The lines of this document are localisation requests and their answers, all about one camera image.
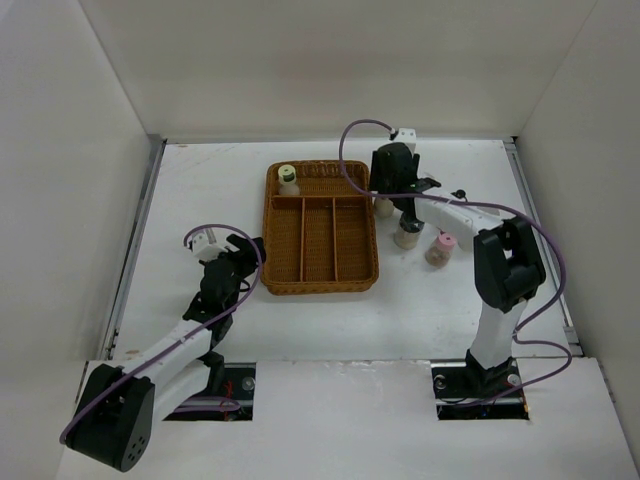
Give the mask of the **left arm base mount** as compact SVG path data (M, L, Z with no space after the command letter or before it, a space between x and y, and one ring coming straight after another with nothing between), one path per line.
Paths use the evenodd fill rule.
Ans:
M256 373L255 363L226 364L220 380L187 399L165 421L252 421Z

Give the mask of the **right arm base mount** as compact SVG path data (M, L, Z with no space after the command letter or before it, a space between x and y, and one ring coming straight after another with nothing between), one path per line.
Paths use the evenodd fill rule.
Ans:
M524 393L509 392L521 384L515 360L488 378L481 378L465 361L432 363L431 374L441 421L529 419Z

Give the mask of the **black cap salt grinder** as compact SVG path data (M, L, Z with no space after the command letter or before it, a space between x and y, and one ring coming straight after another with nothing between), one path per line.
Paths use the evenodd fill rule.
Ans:
M395 206L390 199L376 198L374 200L374 211L377 217L386 219L394 214Z

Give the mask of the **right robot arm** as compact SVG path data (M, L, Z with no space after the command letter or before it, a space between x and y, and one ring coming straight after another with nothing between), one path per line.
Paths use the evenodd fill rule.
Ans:
M417 176L419 156L403 143L372 153L369 190L403 214L450 234L473 255L482 301L476 336L465 356L464 384L474 398L497 390L512 362L512 335L525 307L546 280L531 220L510 209L464 201L431 178Z

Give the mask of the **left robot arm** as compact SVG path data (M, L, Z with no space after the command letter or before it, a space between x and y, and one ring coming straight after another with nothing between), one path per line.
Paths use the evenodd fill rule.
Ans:
M138 357L103 363L88 376L76 411L59 441L119 472L130 471L153 427L195 395L214 398L224 387L224 358L216 347L233 314L257 286L267 259L264 241L232 227L220 247L215 225L189 231L183 244L203 266L200 286L176 326Z

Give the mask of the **yellow cap spice bottle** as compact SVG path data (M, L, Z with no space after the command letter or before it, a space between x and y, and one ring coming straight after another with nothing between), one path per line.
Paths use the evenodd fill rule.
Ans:
M282 196L299 196L300 188L297 183L297 173L291 164L281 165L278 170L278 193Z

